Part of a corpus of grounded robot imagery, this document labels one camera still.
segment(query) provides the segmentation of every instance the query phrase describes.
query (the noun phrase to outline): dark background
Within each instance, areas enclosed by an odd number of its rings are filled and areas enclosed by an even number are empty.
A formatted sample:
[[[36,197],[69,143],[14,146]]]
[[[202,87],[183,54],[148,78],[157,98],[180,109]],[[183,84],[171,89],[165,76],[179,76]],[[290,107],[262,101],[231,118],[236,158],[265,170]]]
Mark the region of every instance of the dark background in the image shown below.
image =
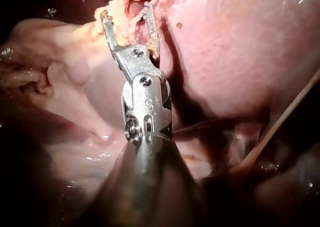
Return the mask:
[[[21,20],[48,18],[73,24],[84,24],[94,20],[98,7],[109,0],[0,0],[0,42],[6,40],[12,28]]]

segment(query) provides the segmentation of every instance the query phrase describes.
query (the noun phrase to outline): metal screw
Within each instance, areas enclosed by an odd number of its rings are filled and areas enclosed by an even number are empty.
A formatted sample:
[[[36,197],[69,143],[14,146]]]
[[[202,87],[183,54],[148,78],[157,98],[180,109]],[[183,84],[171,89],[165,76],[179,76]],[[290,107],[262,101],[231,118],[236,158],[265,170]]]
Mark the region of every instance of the metal screw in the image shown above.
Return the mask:
[[[148,87],[152,84],[152,79],[149,77],[149,76],[143,76],[141,79],[140,79],[140,84],[143,86],[143,87]]]
[[[138,135],[140,132],[140,128],[138,125],[138,121],[136,119],[129,119],[125,125],[125,137],[127,140],[132,139],[134,136]]]
[[[133,50],[133,54],[134,54],[135,57],[139,58],[139,57],[144,56],[145,53],[144,53],[143,50],[141,50],[139,48],[136,48],[136,49]]]

